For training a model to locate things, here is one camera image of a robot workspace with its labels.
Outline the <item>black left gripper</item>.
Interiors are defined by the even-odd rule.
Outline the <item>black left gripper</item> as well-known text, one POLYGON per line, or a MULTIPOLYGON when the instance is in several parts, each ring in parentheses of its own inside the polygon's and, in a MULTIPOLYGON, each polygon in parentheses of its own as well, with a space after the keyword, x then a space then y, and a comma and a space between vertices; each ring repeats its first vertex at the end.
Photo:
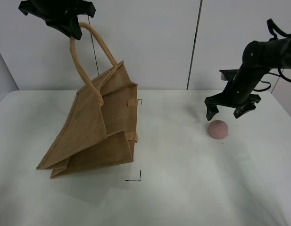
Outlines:
POLYGON ((67 37, 81 39, 82 31, 78 16, 94 17, 96 9, 86 0, 23 0, 18 9, 24 14, 32 14, 45 21, 67 37))

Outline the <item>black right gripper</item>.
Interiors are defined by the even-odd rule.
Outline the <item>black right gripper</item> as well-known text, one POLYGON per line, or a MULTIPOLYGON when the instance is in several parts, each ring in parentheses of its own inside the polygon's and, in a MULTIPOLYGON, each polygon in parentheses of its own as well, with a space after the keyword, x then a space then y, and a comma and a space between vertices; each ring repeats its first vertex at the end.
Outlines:
POLYGON ((227 84, 224 90, 205 99, 207 107, 206 119, 211 121, 219 113, 218 105, 234 108, 236 119, 256 109, 261 97, 252 91, 261 80, 260 68, 240 68, 220 70, 221 79, 227 84))

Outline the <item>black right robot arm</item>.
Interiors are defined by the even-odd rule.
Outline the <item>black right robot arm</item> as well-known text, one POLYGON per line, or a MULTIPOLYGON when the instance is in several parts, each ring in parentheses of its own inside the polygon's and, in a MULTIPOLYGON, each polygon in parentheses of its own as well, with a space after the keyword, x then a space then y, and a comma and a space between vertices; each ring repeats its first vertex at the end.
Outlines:
POLYGON ((236 119, 255 110, 255 104, 261 98, 252 92, 272 69, 277 69, 279 77, 291 83, 291 79, 282 74, 283 69, 291 70, 291 36, 265 42, 253 41, 246 46, 239 69, 220 70, 221 78, 227 84, 221 93, 205 99, 207 120, 212 120, 219 112, 219 105, 235 109, 233 114, 236 119))

